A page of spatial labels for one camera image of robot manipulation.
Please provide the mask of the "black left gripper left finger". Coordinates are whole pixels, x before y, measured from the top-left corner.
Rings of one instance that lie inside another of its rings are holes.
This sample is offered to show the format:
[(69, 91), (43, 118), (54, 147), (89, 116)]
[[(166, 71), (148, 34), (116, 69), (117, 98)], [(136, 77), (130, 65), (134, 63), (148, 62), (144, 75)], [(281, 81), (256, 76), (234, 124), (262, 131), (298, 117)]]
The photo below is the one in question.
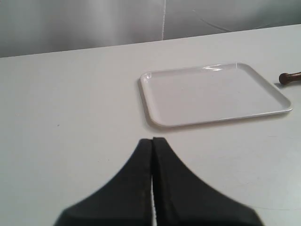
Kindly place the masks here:
[(57, 226), (151, 226), (152, 141), (141, 139), (123, 168), (101, 189), (66, 208)]

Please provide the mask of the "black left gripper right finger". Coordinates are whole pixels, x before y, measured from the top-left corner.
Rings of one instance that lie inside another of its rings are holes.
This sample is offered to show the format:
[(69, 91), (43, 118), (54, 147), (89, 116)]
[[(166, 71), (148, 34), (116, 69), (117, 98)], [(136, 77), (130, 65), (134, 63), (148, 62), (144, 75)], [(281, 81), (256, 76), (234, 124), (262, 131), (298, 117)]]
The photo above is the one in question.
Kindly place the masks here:
[(257, 213), (198, 178), (167, 140), (152, 140), (152, 179), (159, 226), (262, 226)]

